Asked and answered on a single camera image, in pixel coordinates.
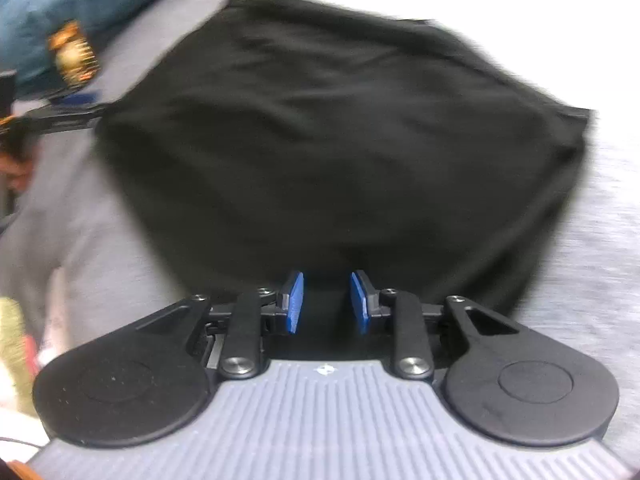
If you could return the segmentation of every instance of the silver bolt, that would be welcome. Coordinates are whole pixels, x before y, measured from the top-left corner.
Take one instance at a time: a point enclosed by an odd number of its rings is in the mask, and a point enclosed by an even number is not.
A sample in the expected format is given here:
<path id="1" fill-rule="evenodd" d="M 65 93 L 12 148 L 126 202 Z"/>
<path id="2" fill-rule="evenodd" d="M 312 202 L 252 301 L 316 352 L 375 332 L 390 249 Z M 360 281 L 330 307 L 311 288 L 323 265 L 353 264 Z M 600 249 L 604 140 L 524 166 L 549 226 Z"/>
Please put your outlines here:
<path id="1" fill-rule="evenodd" d="M 222 369 L 233 375 L 244 375 L 254 369 L 254 362 L 246 357 L 228 357 L 222 363 Z"/>
<path id="2" fill-rule="evenodd" d="M 429 371 L 427 361 L 420 357 L 404 357 L 400 359 L 399 367 L 407 375 L 422 375 Z"/>

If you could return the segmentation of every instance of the person's hand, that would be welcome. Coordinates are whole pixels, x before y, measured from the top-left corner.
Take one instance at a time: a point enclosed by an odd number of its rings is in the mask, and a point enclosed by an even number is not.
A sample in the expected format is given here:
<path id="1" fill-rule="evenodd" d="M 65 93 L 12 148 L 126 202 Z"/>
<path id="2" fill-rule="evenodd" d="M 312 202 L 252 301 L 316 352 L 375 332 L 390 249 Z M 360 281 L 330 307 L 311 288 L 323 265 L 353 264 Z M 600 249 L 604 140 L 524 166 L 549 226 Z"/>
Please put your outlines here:
<path id="1" fill-rule="evenodd" d="M 6 175 L 9 189 L 22 193 L 29 186 L 33 175 L 33 157 L 20 161 L 8 153 L 0 152 L 0 173 Z"/>

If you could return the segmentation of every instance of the gray ribbed plate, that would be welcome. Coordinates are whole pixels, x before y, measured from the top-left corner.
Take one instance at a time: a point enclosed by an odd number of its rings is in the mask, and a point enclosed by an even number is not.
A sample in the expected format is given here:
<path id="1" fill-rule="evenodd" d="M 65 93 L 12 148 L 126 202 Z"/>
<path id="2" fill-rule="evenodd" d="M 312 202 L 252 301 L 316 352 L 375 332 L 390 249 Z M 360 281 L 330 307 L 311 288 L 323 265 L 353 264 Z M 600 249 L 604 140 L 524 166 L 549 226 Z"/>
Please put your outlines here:
<path id="1" fill-rule="evenodd" d="M 380 362 L 274 361 L 220 386 L 187 427 L 151 444 L 86 449 L 54 440 L 30 465 L 46 480 L 622 480 L 596 440 L 507 446 L 462 426 L 426 383 Z"/>

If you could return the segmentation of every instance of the black t-shirt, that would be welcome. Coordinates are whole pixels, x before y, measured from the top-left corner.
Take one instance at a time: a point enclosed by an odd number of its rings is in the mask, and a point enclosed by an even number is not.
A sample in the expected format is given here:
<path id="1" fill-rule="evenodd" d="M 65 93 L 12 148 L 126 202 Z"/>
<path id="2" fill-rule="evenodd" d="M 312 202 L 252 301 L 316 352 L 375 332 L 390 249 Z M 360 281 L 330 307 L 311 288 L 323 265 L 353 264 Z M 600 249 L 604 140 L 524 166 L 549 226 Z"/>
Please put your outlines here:
<path id="1" fill-rule="evenodd" d="M 364 269 L 506 312 L 575 185 L 587 120 L 428 23 L 231 0 L 97 134 L 191 290 L 291 269 L 339 290 Z"/>

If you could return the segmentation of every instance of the gray bedsheet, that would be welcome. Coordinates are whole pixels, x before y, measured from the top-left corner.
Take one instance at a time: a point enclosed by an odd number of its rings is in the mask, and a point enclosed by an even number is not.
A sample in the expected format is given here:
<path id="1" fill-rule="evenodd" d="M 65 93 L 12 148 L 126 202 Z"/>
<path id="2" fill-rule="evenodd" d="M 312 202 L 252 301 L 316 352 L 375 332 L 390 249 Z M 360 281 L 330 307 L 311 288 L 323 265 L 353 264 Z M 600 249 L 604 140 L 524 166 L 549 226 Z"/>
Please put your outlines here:
<path id="1" fill-rule="evenodd" d="M 590 157 L 517 317 L 606 364 L 620 406 L 606 442 L 640 466 L 640 0 L 325 0 L 436 18 L 498 64 L 596 110 Z M 102 55 L 94 88 L 119 97 L 223 0 L 159 0 Z M 72 344 L 180 297 L 94 153 L 91 131 L 45 139 L 36 179 L 0 239 L 0 294 L 44 325 L 47 278 L 62 266 Z"/>

